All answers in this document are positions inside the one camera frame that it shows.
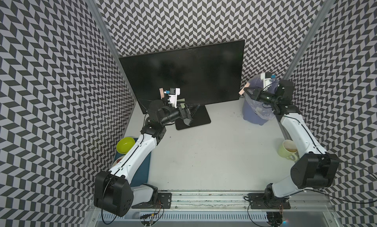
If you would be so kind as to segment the pink sticky strip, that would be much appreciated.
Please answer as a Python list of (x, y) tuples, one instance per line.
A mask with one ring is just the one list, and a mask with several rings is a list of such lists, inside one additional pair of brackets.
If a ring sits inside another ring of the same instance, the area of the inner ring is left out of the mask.
[(163, 89), (163, 88), (160, 88), (160, 89), (159, 89), (159, 92), (160, 92), (160, 97), (161, 97), (161, 99), (164, 99), (164, 98), (165, 98), (165, 92), (164, 92), (164, 89)]
[(244, 87), (239, 91), (239, 95), (243, 95), (244, 92), (245, 92), (245, 89), (248, 88), (250, 86), (250, 83), (247, 82)]

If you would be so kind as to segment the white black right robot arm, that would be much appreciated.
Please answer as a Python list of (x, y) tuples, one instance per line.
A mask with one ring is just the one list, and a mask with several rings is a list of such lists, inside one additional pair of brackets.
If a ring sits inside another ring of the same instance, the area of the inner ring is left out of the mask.
[(328, 154), (309, 131), (298, 107), (293, 104), (293, 82), (281, 80), (271, 85), (276, 87), (275, 91), (269, 91), (267, 85), (246, 86), (244, 92), (250, 99), (271, 106), (277, 120), (295, 143), (299, 159), (289, 176), (266, 187), (265, 195), (283, 199), (304, 190), (330, 187), (339, 168), (338, 157)]

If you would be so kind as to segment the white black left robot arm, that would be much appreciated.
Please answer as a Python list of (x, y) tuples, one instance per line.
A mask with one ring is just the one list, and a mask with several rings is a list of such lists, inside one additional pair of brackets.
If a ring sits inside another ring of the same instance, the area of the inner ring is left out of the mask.
[(148, 117), (133, 147), (114, 167), (96, 175), (94, 206), (119, 217), (139, 205), (155, 207), (158, 204), (158, 188), (149, 184), (131, 187), (133, 177), (164, 137), (166, 126), (178, 119), (190, 125), (199, 107), (185, 103), (174, 107), (165, 100), (152, 101), (147, 109)]

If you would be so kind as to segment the green sticky note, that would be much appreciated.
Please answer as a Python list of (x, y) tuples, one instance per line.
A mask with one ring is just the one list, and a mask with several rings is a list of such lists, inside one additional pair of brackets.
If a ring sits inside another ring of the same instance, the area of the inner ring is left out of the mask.
[(184, 109), (186, 107), (186, 101), (184, 98), (177, 100), (177, 105), (179, 105), (180, 108)]

